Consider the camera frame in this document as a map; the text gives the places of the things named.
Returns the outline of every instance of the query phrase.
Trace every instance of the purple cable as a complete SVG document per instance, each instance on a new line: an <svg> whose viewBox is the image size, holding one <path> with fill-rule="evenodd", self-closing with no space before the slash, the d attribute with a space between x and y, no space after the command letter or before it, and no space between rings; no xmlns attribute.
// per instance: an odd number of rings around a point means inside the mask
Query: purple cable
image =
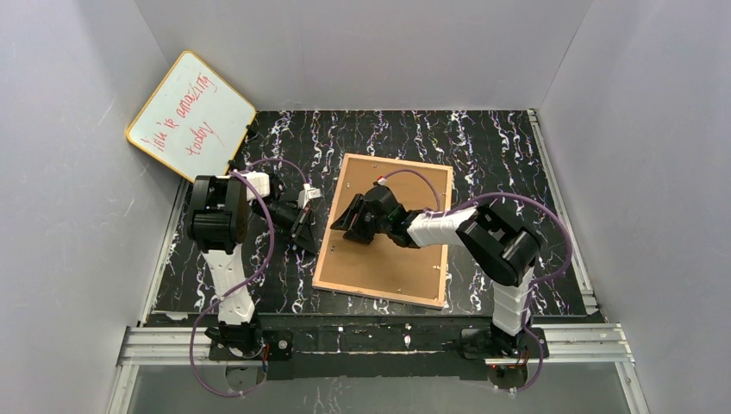
<svg viewBox="0 0 731 414"><path fill-rule="evenodd" d="M526 311L530 307L530 303L533 300L534 288L540 282L547 282L549 280L558 278L559 276L561 276L565 273L566 269L569 268L569 266L571 265L572 256L573 256L573 245L572 245L571 237L569 236L568 229L559 220L559 217L556 216L556 213L554 213L553 211L548 209L548 207L546 207L545 205L533 200L532 198L528 198L528 197L521 196L518 194L513 194L513 193L509 193L509 192L488 192L485 194L480 194L479 196L476 196L475 198L465 201L464 203L458 205L457 207L451 209L450 211L447 211L446 213L444 213L444 216L447 216L452 213L456 213L457 211L472 207L473 205L478 204L480 201L482 201L484 199L490 199L490 198L512 198L514 200L521 201L525 204L530 204L533 207L535 207L536 209L546 213L551 218L551 220L554 223L556 223L556 225L559 227L561 235L564 236L564 241L565 241L565 245L566 245L566 257L564 259L564 264L561 265L561 267L559 267L558 270L556 270L555 272L553 272L547 276L531 280L531 282L528 285L529 286L528 298L526 299L525 308L523 308L522 328L523 328L523 330L525 330L525 332L528 334L528 336L533 338L535 340L535 343L538 344L538 367L535 369L535 374L533 375L533 377L531 377L531 379L529 379L528 382L526 382L526 384L524 386L516 389L517 391L525 391L533 383L535 383L535 381L538 379L538 376L540 375L540 371L543 369L543 347L541 346L540 338L535 333L533 333L532 330L530 330L528 328L528 320L526 318L526 315L527 315Z"/></svg>
<svg viewBox="0 0 731 414"><path fill-rule="evenodd" d="M299 175L302 177L302 181L304 184L308 184L309 181L307 180L307 177L304 176L304 172L302 172L302 169L297 166L294 162L290 160L285 160L284 158L262 158L261 160L254 161L253 163L249 164L247 166L247 170L251 170L253 166L256 166L258 164L264 163L264 162L284 162L285 164L289 164L290 166L295 167Z"/></svg>
<svg viewBox="0 0 731 414"><path fill-rule="evenodd" d="M424 174L418 172L417 170L411 169L411 168L401 168L399 170L391 171L391 172L387 173L386 175L384 175L384 178L388 179L391 175L398 174L398 173L412 173L412 174L416 174L417 176L419 176L419 178L423 179L424 182L427 183L427 185L431 189L432 193L434 194L434 200L436 200L437 211L441 210L441 200L439 198L439 192L437 192L436 187L434 187L434 184L432 184L432 182L429 181L429 179Z"/></svg>
<svg viewBox="0 0 731 414"><path fill-rule="evenodd" d="M244 280L243 282L239 283L238 285L232 287L231 289L228 289L225 293L223 293L221 299L216 299L213 301L213 303L210 304L210 306L201 312L201 314L196 318L196 321L193 323L193 330L191 331L191 345L188 349L188 356L191 360L191 369L193 370L193 374L196 376L196 379L198 382L208 390L209 392L214 393L215 395L218 395L220 397L241 397L243 395L247 395L248 393L254 391L257 389L261 384L264 382L258 383L256 386L253 386L249 388L246 391L240 391L240 392L220 392L213 388L212 386L208 385L208 383L205 382L203 377L201 377L201 373L198 371L198 368L196 367L196 361L193 357L193 344L196 339L196 329L198 328L198 325L203 320L203 317L206 316L209 312L211 312L216 306L218 306L223 300L228 298L232 293L238 291L242 287L252 283L255 281L261 274L264 272L264 269L266 269L267 266L269 266L269 262L272 260L272 256L274 255L274 222L272 221L272 216L269 215L269 210L266 208L266 204L264 203L264 200L262 199L261 195L256 191L256 188L247 181L247 179L239 174L236 171L232 171L231 173L232 177L236 177L237 179L241 180L244 185L251 190L253 195L256 197L256 201L259 203L259 206L261 206L262 211L264 211L264 216L266 218L266 224L269 226L269 252L266 254L266 258L261 263L261 266L259 266L258 269L256 269L256 272L253 273L253 275Z"/></svg>

